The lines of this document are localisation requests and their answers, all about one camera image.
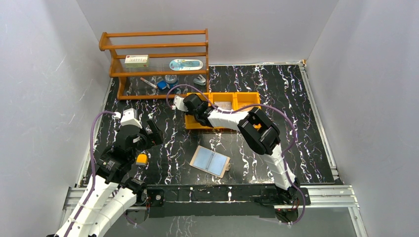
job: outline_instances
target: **wooden shelf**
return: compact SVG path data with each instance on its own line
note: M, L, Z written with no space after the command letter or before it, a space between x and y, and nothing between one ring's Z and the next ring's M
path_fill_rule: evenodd
M205 47L203 52L182 53L155 53L149 55L149 67L127 68L125 66L126 55L117 54L117 50L133 50L147 48L172 48L179 47ZM132 32L132 33L107 33L104 32L99 41L101 51L109 50L112 56L109 69L110 77L119 78L118 99L160 99L164 95L124 95L127 77L141 76L164 76L164 75L207 75L207 91L209 90L209 66L208 66L208 30L199 31L164 31L164 32ZM173 71L169 64L173 59L198 59L204 64L201 70L196 71Z

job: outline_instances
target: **white box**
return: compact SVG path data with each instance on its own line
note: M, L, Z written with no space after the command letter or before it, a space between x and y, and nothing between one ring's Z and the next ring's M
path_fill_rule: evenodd
M125 66L127 68L148 68L148 55L127 55Z

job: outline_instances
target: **orange tray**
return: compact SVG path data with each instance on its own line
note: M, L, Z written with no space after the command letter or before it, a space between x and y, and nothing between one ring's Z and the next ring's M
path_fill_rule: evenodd
M260 104L259 92L212 92L204 93L204 95L212 102L230 102L231 109L237 110L241 107L250 104ZM185 126L186 129L220 129L223 127L207 127L200 125L192 115L187 115L185 117Z

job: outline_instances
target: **box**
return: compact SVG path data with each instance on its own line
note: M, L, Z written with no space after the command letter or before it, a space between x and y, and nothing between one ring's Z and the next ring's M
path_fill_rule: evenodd
M148 68L148 55L127 55L125 57L125 66L127 68Z
M199 93L187 93L186 95L190 94L197 94L201 100L204 100L204 97ZM211 102L212 96L211 93L203 93ZM186 129L212 129L212 127L202 126L200 125L192 115L185 116L185 127Z
M259 92L235 92L236 94L236 109L242 108L246 105L260 104Z
M225 110L236 110L236 103L234 103L234 92L213 92L212 101L215 105Z

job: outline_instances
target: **small notebook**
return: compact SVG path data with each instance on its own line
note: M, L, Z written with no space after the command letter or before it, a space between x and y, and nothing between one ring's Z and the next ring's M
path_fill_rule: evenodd
M222 178L229 162L230 157L198 146L192 157L191 166Z

